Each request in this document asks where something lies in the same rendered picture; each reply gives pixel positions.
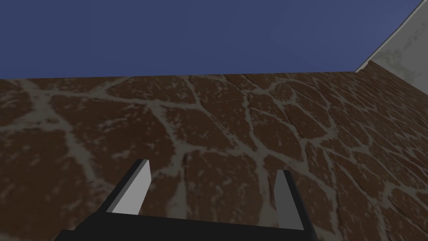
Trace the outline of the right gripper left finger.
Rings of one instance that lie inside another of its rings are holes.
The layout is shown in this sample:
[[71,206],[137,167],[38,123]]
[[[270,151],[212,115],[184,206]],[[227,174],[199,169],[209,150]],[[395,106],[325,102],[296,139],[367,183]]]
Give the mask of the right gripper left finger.
[[150,183],[149,160],[136,160],[99,207],[99,211],[137,215]]

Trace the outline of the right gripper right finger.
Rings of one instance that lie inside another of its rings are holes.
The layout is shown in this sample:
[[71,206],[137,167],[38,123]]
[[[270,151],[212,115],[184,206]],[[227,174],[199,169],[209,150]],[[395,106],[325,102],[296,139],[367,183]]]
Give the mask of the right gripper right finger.
[[279,228],[312,231],[310,222],[291,172],[278,170],[274,185],[274,199]]

